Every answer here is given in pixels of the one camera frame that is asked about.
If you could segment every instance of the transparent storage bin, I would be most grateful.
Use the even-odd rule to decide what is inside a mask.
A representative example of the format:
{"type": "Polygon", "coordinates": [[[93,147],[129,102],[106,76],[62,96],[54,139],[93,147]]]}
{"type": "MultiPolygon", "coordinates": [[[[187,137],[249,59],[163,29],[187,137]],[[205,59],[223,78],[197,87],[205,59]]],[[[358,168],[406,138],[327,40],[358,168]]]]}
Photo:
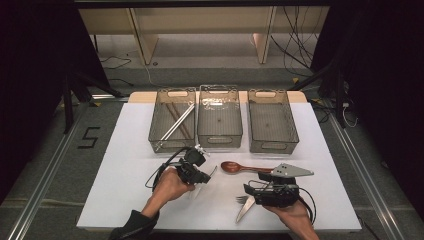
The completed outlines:
{"type": "Polygon", "coordinates": [[[176,152],[185,146],[195,146],[196,126],[196,89],[162,88],[157,91],[149,142],[155,153],[176,152]],[[184,113],[193,106],[193,110],[176,129],[166,137],[184,113]]]}
{"type": "Polygon", "coordinates": [[[204,148],[239,148],[243,126],[235,85],[202,85],[197,137],[204,148]]]}
{"type": "Polygon", "coordinates": [[[252,153],[291,154],[299,143],[286,90],[248,92],[252,153]]]}

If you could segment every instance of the wooden spoon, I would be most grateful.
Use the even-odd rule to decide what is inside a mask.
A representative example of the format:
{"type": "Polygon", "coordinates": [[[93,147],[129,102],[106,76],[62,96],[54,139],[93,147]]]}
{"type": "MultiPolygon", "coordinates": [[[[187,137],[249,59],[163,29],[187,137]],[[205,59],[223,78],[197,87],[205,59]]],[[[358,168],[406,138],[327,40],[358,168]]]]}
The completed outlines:
{"type": "Polygon", "coordinates": [[[221,168],[227,173],[238,173],[240,171],[255,171],[255,172],[269,173],[272,170],[274,170],[273,168],[246,167],[236,162],[230,162],[230,161],[222,162],[221,168]]]}

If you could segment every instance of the white table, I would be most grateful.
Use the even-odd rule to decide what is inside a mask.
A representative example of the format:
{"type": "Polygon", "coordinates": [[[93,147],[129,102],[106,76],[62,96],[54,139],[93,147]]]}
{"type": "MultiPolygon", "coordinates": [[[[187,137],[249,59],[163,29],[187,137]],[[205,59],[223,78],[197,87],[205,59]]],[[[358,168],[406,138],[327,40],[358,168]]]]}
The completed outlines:
{"type": "MultiPolygon", "coordinates": [[[[290,156],[249,152],[247,106],[241,105],[244,133],[241,147],[227,152],[212,152],[210,157],[206,157],[206,162],[199,169],[210,173],[218,166],[217,172],[196,198],[186,194],[165,205],[155,229],[186,232],[287,231],[276,215],[258,205],[253,206],[236,224],[241,205],[235,197],[246,195],[243,183],[258,180],[258,177],[250,172],[225,173],[219,166],[221,162],[230,160],[257,167],[288,163],[314,171],[313,176],[296,180],[315,200],[316,231],[359,231],[361,226],[310,104],[291,103],[300,142],[290,156]]],[[[110,230],[123,226],[131,210],[141,210],[146,203],[151,189],[144,184],[170,156],[155,154],[147,140],[153,108],[153,103],[124,104],[77,227],[110,230]]],[[[301,196],[312,207],[308,195],[301,191],[301,196]]]]}

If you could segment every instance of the metal tool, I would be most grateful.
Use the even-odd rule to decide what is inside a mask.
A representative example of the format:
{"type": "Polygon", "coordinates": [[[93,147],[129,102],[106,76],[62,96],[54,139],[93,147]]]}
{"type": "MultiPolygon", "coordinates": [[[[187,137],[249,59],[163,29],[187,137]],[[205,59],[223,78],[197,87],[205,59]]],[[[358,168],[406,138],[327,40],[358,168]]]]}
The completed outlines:
{"type": "Polygon", "coordinates": [[[246,200],[246,203],[243,205],[239,214],[237,215],[236,223],[238,223],[243,218],[243,216],[247,213],[247,211],[249,211],[249,209],[253,206],[254,203],[255,203],[255,197],[252,195],[249,195],[249,197],[246,200]]]}
{"type": "MultiPolygon", "coordinates": [[[[266,189],[269,187],[269,183],[263,185],[263,189],[266,189]]],[[[238,223],[244,215],[246,215],[247,211],[253,206],[253,204],[256,202],[255,197],[253,195],[243,196],[243,197],[237,197],[237,201],[240,203],[242,201],[244,202],[243,207],[241,208],[239,214],[237,215],[236,223],[238,223]]]]}
{"type": "Polygon", "coordinates": [[[194,109],[194,103],[190,105],[190,107],[181,115],[181,117],[172,125],[172,127],[163,135],[160,141],[156,144],[156,151],[162,147],[163,142],[168,140],[168,138],[174,133],[174,131],[180,126],[180,124],[187,118],[190,112],[194,109]]]}

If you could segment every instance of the black curtain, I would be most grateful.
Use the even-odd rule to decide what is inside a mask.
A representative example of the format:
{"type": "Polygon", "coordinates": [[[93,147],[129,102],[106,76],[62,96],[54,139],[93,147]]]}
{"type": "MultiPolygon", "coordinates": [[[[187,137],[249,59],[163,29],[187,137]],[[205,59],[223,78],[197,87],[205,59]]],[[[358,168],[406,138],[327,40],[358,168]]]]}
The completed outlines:
{"type": "Polygon", "coordinates": [[[0,202],[40,144],[64,78],[81,71],[109,86],[79,12],[67,2],[0,3],[0,202]]]}
{"type": "Polygon", "coordinates": [[[419,1],[385,1],[349,75],[349,96],[424,220],[424,21],[419,1]]]}

